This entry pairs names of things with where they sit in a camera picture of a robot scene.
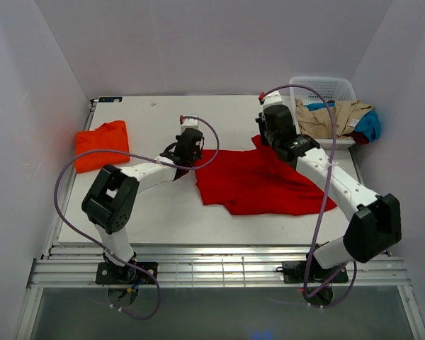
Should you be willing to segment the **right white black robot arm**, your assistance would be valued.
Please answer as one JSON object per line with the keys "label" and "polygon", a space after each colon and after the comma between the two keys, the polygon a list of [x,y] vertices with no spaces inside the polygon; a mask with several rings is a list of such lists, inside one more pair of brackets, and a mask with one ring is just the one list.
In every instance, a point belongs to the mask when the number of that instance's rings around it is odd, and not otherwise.
{"label": "right white black robot arm", "polygon": [[298,174],[311,180],[340,208],[349,221],[342,237],[313,251],[305,265],[307,276],[323,281],[332,268],[350,261],[366,263],[402,238],[400,202],[379,195],[332,163],[308,135],[296,132],[293,117],[282,103],[264,106],[256,122],[263,145]]}

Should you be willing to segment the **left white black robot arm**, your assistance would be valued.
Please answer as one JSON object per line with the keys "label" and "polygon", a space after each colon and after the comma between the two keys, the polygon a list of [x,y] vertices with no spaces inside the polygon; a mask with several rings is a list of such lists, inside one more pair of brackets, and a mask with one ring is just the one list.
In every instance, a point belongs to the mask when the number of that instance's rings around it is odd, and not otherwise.
{"label": "left white black robot arm", "polygon": [[100,272],[106,271],[112,283],[130,283],[136,279],[136,254],[125,226],[130,220],[137,194],[187,174],[187,168],[201,158],[203,141],[201,131],[187,127],[157,157],[155,163],[122,168],[109,164],[99,171],[82,201],[81,209],[94,224],[102,244],[107,248],[103,252]]}

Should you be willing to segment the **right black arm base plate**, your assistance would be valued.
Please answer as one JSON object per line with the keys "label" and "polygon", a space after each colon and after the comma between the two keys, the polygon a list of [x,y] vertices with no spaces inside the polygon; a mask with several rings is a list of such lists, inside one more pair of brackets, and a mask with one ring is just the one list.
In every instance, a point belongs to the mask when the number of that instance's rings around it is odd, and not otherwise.
{"label": "right black arm base plate", "polygon": [[[284,283],[302,283],[304,281],[305,269],[307,261],[284,261],[276,268],[276,273],[281,273]],[[308,283],[323,283],[326,279],[332,276],[340,266],[335,266],[330,269],[322,269],[321,267],[312,264],[308,276]],[[345,268],[332,279],[333,283],[347,283],[349,280]]]}

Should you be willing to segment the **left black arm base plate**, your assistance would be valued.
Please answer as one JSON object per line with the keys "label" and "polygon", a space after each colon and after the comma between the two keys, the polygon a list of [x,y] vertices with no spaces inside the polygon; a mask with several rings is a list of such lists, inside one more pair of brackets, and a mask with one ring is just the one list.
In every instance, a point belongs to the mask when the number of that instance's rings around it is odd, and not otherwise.
{"label": "left black arm base plate", "polygon": [[97,285],[134,285],[137,283],[154,284],[154,279],[129,266],[121,267],[114,263],[101,262],[97,267],[95,278]]}

